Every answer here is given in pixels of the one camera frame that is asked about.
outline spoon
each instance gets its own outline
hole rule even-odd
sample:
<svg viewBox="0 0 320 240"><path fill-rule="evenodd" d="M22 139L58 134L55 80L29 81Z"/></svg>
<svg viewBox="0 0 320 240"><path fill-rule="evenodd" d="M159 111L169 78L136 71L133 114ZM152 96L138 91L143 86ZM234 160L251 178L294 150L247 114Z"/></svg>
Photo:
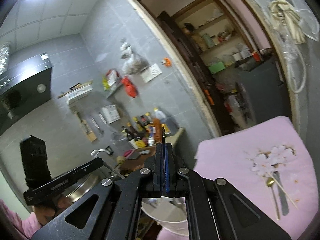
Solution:
<svg viewBox="0 0 320 240"><path fill-rule="evenodd" d="M275 180L273 178L267 178L267 186L269 188L271 188L271 191L272 191L272 195L273 195L273 199L275 200L275 204L276 204L276 213L277 213L277 220L280 220L280 213L279 213L279 207L278 207L278 204L277 204L277 200L276 200L276 195L275 195L275 192L273 190L273 184L274 184Z"/></svg>

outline ceiling panel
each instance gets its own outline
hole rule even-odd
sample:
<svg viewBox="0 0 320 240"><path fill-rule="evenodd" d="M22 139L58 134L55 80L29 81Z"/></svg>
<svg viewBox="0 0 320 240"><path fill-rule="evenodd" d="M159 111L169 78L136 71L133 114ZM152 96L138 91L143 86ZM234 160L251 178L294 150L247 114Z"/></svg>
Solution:
<svg viewBox="0 0 320 240"><path fill-rule="evenodd" d="M40 41L80 33L97 0L18 0L0 27L0 45L13 52Z"/></svg>
<svg viewBox="0 0 320 240"><path fill-rule="evenodd" d="M17 29L17 49L34 43L38 39L40 22Z"/></svg>
<svg viewBox="0 0 320 240"><path fill-rule="evenodd" d="M73 0L68 14L89 13L97 0Z"/></svg>
<svg viewBox="0 0 320 240"><path fill-rule="evenodd" d="M19 9L19 3L16 3L11 9L6 19L4 20L0 28L0 35L3 35L9 32L10 30L12 30L12 28L16 27L16 17L17 17L18 9Z"/></svg>
<svg viewBox="0 0 320 240"><path fill-rule="evenodd" d="M64 17L56 17L41 21L39 30L39 40L44 41L60 35Z"/></svg>
<svg viewBox="0 0 320 240"><path fill-rule="evenodd" d="M61 34L68 35L80 33L87 17L87 15L67 16L63 24Z"/></svg>
<svg viewBox="0 0 320 240"><path fill-rule="evenodd" d="M44 0L21 0L17 27L40 20L43 9Z"/></svg>
<svg viewBox="0 0 320 240"><path fill-rule="evenodd" d="M67 14L72 0L46 0L42 19Z"/></svg>

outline pot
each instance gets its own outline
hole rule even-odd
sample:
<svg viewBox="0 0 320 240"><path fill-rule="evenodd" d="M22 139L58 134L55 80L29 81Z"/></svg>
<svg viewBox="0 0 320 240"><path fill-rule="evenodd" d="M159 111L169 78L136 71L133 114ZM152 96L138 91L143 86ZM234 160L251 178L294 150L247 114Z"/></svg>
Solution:
<svg viewBox="0 0 320 240"><path fill-rule="evenodd" d="M104 178L105 176L102 174L102 172L98 170L93 171L80 179L77 183L67 188L64 191L64 195L70 203L74 203Z"/></svg>

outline gray wall tile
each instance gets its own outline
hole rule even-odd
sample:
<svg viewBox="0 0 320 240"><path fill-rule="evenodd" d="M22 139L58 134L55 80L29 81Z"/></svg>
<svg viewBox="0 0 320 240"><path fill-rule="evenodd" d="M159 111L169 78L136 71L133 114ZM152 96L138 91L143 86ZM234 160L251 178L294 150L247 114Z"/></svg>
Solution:
<svg viewBox="0 0 320 240"><path fill-rule="evenodd" d="M130 98L124 88L120 88L110 101L121 106L130 118L151 112L155 106L160 107L168 116L173 116L179 122L178 125L187 130L179 143L182 149L180 152L189 167L193 167L193 157L199 141L212 136L200 118L201 113L188 112L195 112L198 107L191 91L176 72L175 66L166 68L161 65L163 58L168 56L166 51L128 1L99 0L88 16L81 35L95 65L103 73L110 68L116 68L123 75L124 60L120 58L119 51L122 38L126 38L133 49L148 60L150 65L159 65L162 74L148 83L144 83L139 75L130 76L138 89L137 98Z"/></svg>
<svg viewBox="0 0 320 240"><path fill-rule="evenodd" d="M101 72L84 46L81 36L68 35L19 50L11 55L11 63L17 64L35 55L47 52L53 65L52 99L36 108L16 122L2 136L0 136L1 161L9 172L9 176L22 193L27 189L24 181L24 172L20 157L19 142L21 139L34 135L46 142L48 166L52 176L57 176L76 166L91 160L90 153L94 149L105 148L108 145L115 150L116 155L121 153L111 144L111 134L121 127L119 121L113 123L115 129L103 124L98 112L103 106L110 104L105 99L101 84ZM94 81L94 92L78 100L78 106L89 126L96 133L98 140L91 143L80 128L76 116L65 103L65 98L57 96L77 84ZM99 136L91 119L94 118L105 131ZM104 160L115 166L116 161L110 156Z"/></svg>

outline bottle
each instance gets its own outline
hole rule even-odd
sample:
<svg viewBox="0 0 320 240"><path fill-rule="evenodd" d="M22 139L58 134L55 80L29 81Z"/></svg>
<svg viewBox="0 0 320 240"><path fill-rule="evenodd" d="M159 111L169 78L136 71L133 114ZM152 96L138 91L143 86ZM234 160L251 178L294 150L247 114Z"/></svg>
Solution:
<svg viewBox="0 0 320 240"><path fill-rule="evenodd" d="M148 120L146 117L144 117L143 115L140 116L140 119L141 119L141 122L142 122L143 127L144 127L144 128L148 131L148 133L150 134L152 128L151 128L151 124L150 124L149 120Z"/></svg>
<svg viewBox="0 0 320 240"><path fill-rule="evenodd" d="M136 127L137 127L138 132L146 134L147 136L149 136L148 131L141 125L141 123L139 122L138 118L134 117L132 119L136 123Z"/></svg>
<svg viewBox="0 0 320 240"><path fill-rule="evenodd" d="M103 89L105 91L110 89L110 86L108 84L108 80L106 79L105 76L102 76L102 85L103 85Z"/></svg>
<svg viewBox="0 0 320 240"><path fill-rule="evenodd" d="M153 125L156 129L156 132L154 135L155 141L161 143L162 142L162 127L161 127L160 120L158 118L154 118Z"/></svg>
<svg viewBox="0 0 320 240"><path fill-rule="evenodd" d="M146 112L144 115L146 116L146 119L149 121L149 123L152 124L153 122L152 122L150 113L149 113L149 112Z"/></svg>
<svg viewBox="0 0 320 240"><path fill-rule="evenodd" d="M150 121L147 118L145 118L143 115L140 116L140 119L144 128L150 124Z"/></svg>
<svg viewBox="0 0 320 240"><path fill-rule="evenodd" d="M217 38L216 35L211 36L211 39L212 39L212 41L213 41L213 43L214 43L215 45L218 45L218 44L219 44L219 41L218 41L218 38Z"/></svg>
<svg viewBox="0 0 320 240"><path fill-rule="evenodd" d="M134 135L132 132L130 132L125 126L122 127L122 133L123 135L127 138L127 141L130 143L130 145L134 148L134 149L138 149L138 147L135 145L134 143Z"/></svg>
<svg viewBox="0 0 320 240"><path fill-rule="evenodd" d="M148 145L149 146L152 146L152 145L154 145L155 144L155 139L153 138L153 136L152 135L150 135L149 136L149 138L148 138Z"/></svg>
<svg viewBox="0 0 320 240"><path fill-rule="evenodd" d="M143 133L139 133L135 130L135 128L132 127L130 123L127 123L128 131L131 132L134 136L134 143L138 148L143 148L148 145L148 140L144 136Z"/></svg>
<svg viewBox="0 0 320 240"><path fill-rule="evenodd" d="M154 116L160 120L161 126L165 129L166 136L173 136L178 132L176 124L167 117L164 112L159 110L157 107L154 109Z"/></svg>

